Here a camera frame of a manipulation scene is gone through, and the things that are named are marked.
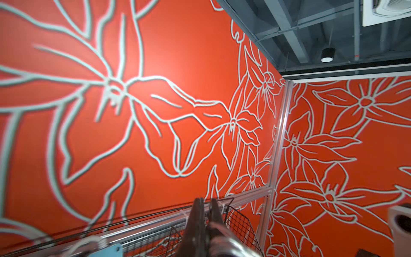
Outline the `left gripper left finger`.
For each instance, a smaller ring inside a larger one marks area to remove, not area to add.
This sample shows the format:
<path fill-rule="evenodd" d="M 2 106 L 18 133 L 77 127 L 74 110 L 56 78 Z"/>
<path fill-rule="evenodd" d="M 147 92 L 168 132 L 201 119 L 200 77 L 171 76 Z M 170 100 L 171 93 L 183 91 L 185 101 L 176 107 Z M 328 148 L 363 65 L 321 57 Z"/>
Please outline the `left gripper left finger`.
<path fill-rule="evenodd" d="M 204 199 L 196 198 L 186 223 L 176 257 L 206 257 Z"/>

